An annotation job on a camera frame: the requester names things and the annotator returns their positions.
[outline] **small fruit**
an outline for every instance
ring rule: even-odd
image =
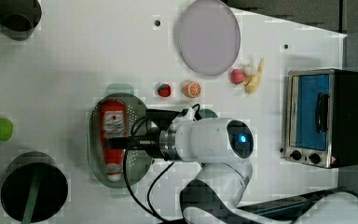
[[[158,87],[157,92],[161,97],[169,97],[171,95],[171,86],[168,84],[162,84]]]
[[[245,76],[240,69],[234,69],[231,72],[231,82],[235,85],[241,84],[245,80]]]
[[[247,77],[254,77],[257,74],[257,70],[251,65],[244,66],[242,72]]]
[[[251,81],[251,79],[252,79],[251,77],[245,76],[245,79],[243,80],[242,84],[247,85]]]
[[[257,74],[251,78],[248,85],[246,86],[246,93],[252,94],[255,92],[255,90],[257,90],[258,85],[260,83],[260,77],[263,71],[264,71],[264,59],[261,59],[258,65]]]
[[[188,82],[184,88],[183,93],[189,98],[196,98],[201,94],[201,85],[198,82]]]

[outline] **metal handle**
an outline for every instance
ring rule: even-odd
[[[328,95],[319,92],[315,108],[316,133],[327,131]]]

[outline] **black pot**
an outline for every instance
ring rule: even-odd
[[[14,40],[28,39],[42,18],[37,0],[0,0],[0,24]]]
[[[65,175],[44,153],[31,152],[19,156],[8,170],[1,189],[1,203],[12,218],[23,221],[31,197],[31,186],[38,175],[38,191],[31,222],[40,222],[57,214],[66,202],[68,182]]]

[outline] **round plate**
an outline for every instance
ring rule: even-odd
[[[178,43],[187,65],[215,76],[234,64],[240,51],[240,28],[232,11],[219,0],[198,0],[183,14]]]

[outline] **black cylinder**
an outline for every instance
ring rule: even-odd
[[[147,155],[154,159],[164,159],[159,149],[160,128],[150,128],[147,133],[142,136],[135,136],[134,147],[144,150]]]
[[[44,153],[30,152],[22,154],[9,165],[1,188],[1,203],[9,216],[23,221],[31,188],[35,188],[36,182],[31,222],[49,219],[62,209],[68,196],[68,182],[54,163]]]
[[[37,0],[0,0],[0,24],[14,40],[28,39],[42,18]]]

